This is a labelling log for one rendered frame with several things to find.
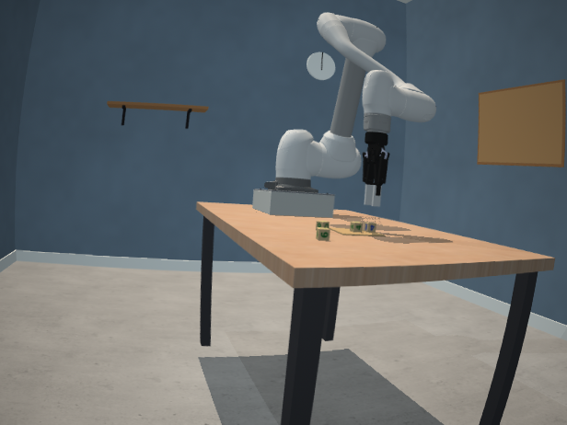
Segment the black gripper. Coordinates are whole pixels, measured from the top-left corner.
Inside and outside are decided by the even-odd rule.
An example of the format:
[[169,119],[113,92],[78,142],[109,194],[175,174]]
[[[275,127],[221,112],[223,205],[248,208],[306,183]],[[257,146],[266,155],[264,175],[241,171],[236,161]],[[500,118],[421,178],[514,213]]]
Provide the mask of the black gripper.
[[364,205],[380,207],[382,184],[386,183],[388,170],[389,153],[385,151],[388,135],[382,132],[366,132],[364,142],[368,144],[368,152],[363,153]]

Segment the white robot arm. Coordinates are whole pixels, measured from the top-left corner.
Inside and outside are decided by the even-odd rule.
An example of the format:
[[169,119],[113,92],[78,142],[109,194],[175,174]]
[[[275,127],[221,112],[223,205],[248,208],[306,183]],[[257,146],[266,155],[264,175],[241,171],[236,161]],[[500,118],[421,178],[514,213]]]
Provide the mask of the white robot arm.
[[436,113],[428,95],[372,58],[386,45],[381,29],[333,13],[321,14],[317,26],[322,38],[347,58],[330,131],[319,143],[305,130],[287,131],[277,150],[276,179],[263,183],[268,190],[318,193],[311,177],[348,178],[359,171],[362,160],[352,132],[363,84],[365,131],[389,133],[391,116],[427,122]]

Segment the tan letter block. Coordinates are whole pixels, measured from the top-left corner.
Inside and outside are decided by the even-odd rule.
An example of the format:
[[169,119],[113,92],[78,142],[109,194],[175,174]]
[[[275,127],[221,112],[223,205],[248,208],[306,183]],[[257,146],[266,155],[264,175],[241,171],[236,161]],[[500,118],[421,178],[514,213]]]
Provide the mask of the tan letter block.
[[317,240],[329,241],[330,240],[330,229],[324,228],[324,227],[317,227],[316,239]]
[[363,230],[363,223],[361,223],[361,222],[351,222],[350,223],[350,231],[362,232],[362,230]]
[[316,222],[316,231],[317,231],[317,227],[330,228],[330,222],[327,222],[327,221],[317,221],[317,222]]
[[364,231],[366,231],[368,233],[375,233],[376,232],[376,223],[364,222]]

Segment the tan flat mat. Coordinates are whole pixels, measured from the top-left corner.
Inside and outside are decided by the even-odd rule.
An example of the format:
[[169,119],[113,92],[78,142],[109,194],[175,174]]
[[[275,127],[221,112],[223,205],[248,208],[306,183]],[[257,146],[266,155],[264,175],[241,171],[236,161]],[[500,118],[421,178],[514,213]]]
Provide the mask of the tan flat mat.
[[330,230],[335,231],[335,232],[337,232],[341,235],[385,236],[385,235],[379,234],[377,232],[368,233],[368,234],[359,234],[359,233],[362,233],[364,231],[364,229],[362,230],[362,232],[352,232],[352,231],[350,231],[350,228],[332,228],[332,227],[330,227]]

